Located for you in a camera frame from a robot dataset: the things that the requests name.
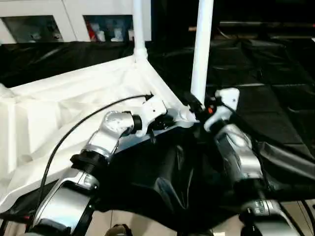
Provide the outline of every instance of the black tarp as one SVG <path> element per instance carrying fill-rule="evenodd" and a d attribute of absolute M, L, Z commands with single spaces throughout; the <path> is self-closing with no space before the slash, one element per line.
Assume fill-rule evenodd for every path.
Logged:
<path fill-rule="evenodd" d="M 7 87 L 58 75 L 132 54 L 114 43 L 2 45 L 0 83 Z M 315 198 L 315 43 L 302 41 L 214 41 L 207 94 L 237 87 L 237 112 L 255 130 L 303 155 L 260 142 L 270 197 Z M 149 61 L 182 97 L 189 91 L 193 47 L 148 44 Z M 176 128 L 115 156 L 104 174 L 97 209 L 124 209 L 178 231 L 210 228 L 238 212 L 241 200 L 226 178 L 222 157 L 202 129 Z M 31 210 L 36 191 L 7 215 Z"/>

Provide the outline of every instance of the black cable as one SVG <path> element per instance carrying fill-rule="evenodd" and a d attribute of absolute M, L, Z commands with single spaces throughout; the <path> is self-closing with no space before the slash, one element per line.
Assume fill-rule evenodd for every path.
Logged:
<path fill-rule="evenodd" d="M 47 175 L 48 175 L 48 171 L 49 171 L 49 168 L 50 168 L 50 165 L 53 161 L 53 158 L 58 150 L 58 148 L 61 146 L 61 144 L 64 142 L 64 140 L 80 125 L 82 124 L 83 122 L 85 122 L 88 118 L 94 116 L 95 114 L 111 107 L 111 106 L 114 106 L 118 103 L 121 103 L 121 102 L 124 102 L 126 100 L 130 100 L 130 99 L 134 99 L 134 98 L 139 98 L 139 97 L 145 97 L 145 98 L 150 98 L 152 95 L 146 95 L 146 94 L 142 94 L 142 95 L 136 95 L 136 96 L 131 96 L 131 97 L 127 97 L 127 98 L 123 98 L 123 99 L 120 99 L 116 102 L 113 102 L 109 105 L 106 105 L 98 110 L 96 110 L 95 112 L 89 114 L 88 116 L 86 116 L 85 118 L 83 118 L 82 120 L 80 120 L 77 124 L 75 124 L 62 138 L 61 140 L 57 143 L 57 145 L 55 146 L 53 152 L 51 153 L 49 159 L 48 159 L 48 162 L 47 162 L 47 165 L 46 165 L 46 169 L 45 169 L 45 172 L 44 172 L 44 175 L 43 175 L 43 178 L 41 180 L 41 183 L 40 183 L 40 187 L 38 189 L 39 191 L 39 194 L 38 194 L 38 201 L 37 201 L 37 205 L 36 205 L 36 211 L 35 213 L 37 212 L 40 204 L 41 204 L 41 201 L 43 199 L 43 193 L 44 193 L 44 186 L 45 186 L 45 183 L 46 183 L 46 178 L 47 178 Z"/>
<path fill-rule="evenodd" d="M 0 227 L 0 236 L 4 236 L 6 227 L 8 226 L 8 221 L 7 220 L 3 220 L 1 227 Z"/>
<path fill-rule="evenodd" d="M 296 231 L 300 234 L 300 236 L 305 236 L 305 234 L 302 232 L 299 225 L 296 223 L 296 221 L 293 219 L 293 217 L 290 215 L 290 213 L 285 209 L 285 207 L 281 203 L 279 203 L 279 205 L 280 205 L 281 211 L 286 215 L 286 217 L 289 219 L 289 221 L 294 226 Z"/>
<path fill-rule="evenodd" d="M 306 212 L 307 212 L 307 215 L 309 216 L 310 220 L 311 220 L 311 224 L 312 224 L 312 228 L 313 228 L 313 235 L 315 234 L 315 218 L 313 216 L 313 213 L 312 213 L 312 210 L 311 208 L 309 207 L 309 205 L 306 203 L 305 200 L 302 200 L 301 201 Z"/>

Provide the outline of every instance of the white pipe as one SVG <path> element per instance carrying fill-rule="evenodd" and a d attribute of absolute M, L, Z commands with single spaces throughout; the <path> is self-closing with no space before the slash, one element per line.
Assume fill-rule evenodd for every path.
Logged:
<path fill-rule="evenodd" d="M 133 0 L 133 32 L 134 32 L 134 50 L 133 53 L 137 59 L 147 58 L 147 49 L 143 37 L 143 18 L 142 18 L 142 1 Z"/>
<path fill-rule="evenodd" d="M 199 0 L 191 93 L 204 104 L 214 0 Z"/>

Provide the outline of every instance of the glass cabinet door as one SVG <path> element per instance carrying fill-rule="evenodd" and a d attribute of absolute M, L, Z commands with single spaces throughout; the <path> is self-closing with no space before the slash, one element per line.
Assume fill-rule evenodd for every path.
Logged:
<path fill-rule="evenodd" d="M 61 0 L 0 1 L 0 43 L 76 41 Z"/>
<path fill-rule="evenodd" d="M 64 0 L 78 41 L 133 40 L 132 0 Z M 142 0 L 143 30 L 151 40 L 151 0 Z"/>
<path fill-rule="evenodd" d="M 53 16 L 10 16 L 2 21 L 17 43 L 63 42 Z"/>

